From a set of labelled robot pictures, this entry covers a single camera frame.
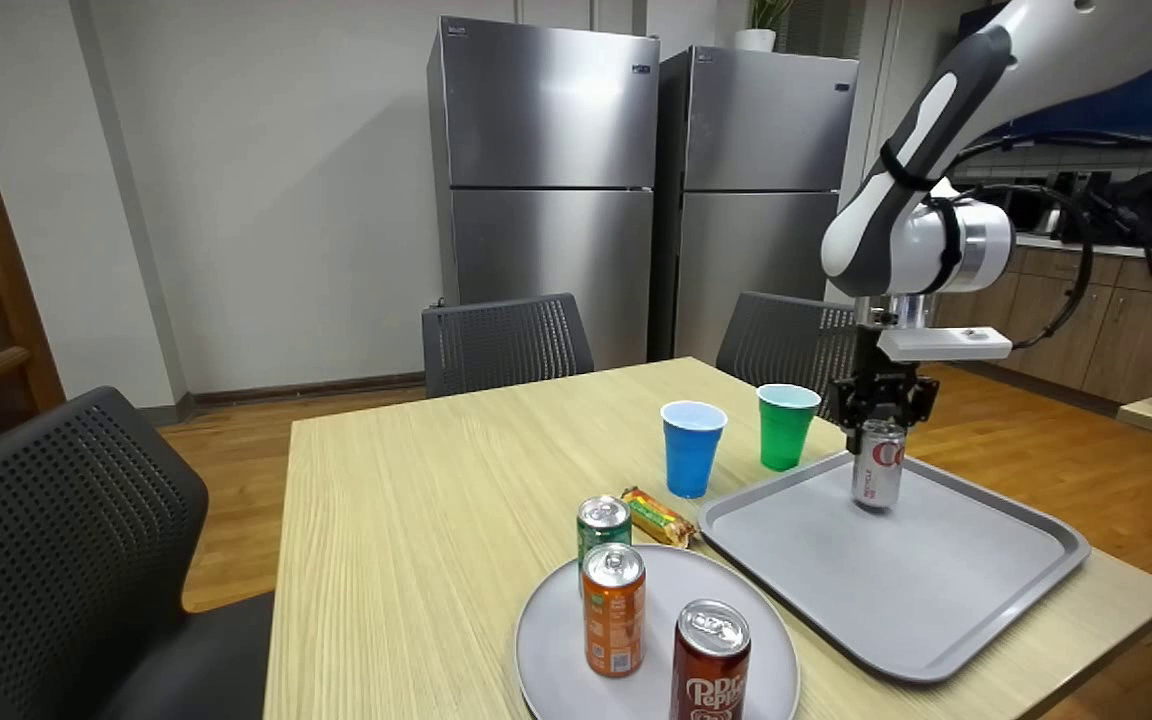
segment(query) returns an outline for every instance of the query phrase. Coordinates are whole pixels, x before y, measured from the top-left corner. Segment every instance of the soda can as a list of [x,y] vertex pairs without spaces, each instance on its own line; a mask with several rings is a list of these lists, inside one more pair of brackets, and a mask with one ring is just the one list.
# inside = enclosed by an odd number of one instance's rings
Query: soda can
[[672,720],[735,720],[747,681],[747,626],[733,603],[685,603],[672,636]]
[[643,558],[628,544],[598,544],[584,558],[584,661],[601,678],[632,678],[643,663]]
[[578,513],[578,568],[598,544],[632,544],[628,510],[618,497],[592,497]]
[[871,513],[897,510],[904,434],[897,419],[866,419],[851,465],[851,500]]

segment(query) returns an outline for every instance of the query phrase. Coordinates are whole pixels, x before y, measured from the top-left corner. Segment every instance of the round tray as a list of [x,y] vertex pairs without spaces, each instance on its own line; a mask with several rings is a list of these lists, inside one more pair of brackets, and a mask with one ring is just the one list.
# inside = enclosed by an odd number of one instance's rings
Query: round tray
[[538,716],[668,716],[672,626],[690,602],[710,596],[740,610],[752,651],[744,681],[744,720],[794,716],[801,678],[794,643],[768,610],[735,572],[675,547],[637,544],[649,564],[643,663],[608,681],[584,663],[584,603],[578,564],[556,568],[530,602],[516,633],[516,667]]

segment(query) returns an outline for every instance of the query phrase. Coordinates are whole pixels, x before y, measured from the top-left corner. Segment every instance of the gray tray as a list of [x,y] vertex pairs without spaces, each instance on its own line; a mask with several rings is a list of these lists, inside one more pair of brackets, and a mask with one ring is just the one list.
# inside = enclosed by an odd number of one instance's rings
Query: gray tray
[[1088,558],[1017,500],[904,461],[899,506],[851,506],[851,458],[711,500],[701,533],[856,663],[941,683]]

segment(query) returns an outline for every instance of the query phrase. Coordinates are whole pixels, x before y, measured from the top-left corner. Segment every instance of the black chair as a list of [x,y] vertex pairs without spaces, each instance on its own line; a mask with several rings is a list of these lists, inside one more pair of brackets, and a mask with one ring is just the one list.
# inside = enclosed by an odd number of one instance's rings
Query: black chair
[[262,716],[274,596],[181,610],[205,513],[113,390],[0,437],[0,720]]
[[747,384],[809,384],[829,397],[833,380],[851,376],[851,356],[856,307],[740,293],[717,368]]
[[432,397],[592,373],[579,307],[567,293],[432,304],[425,328],[425,390]]

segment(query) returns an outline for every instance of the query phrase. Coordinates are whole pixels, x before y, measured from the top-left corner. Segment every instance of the red soda can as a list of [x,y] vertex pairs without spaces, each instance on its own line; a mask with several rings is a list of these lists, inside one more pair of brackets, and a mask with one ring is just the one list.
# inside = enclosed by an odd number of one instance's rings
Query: red soda can
[[628,544],[598,544],[584,558],[584,661],[601,678],[632,678],[643,663],[643,558]]
[[747,626],[733,603],[691,602],[672,639],[672,720],[740,720]]

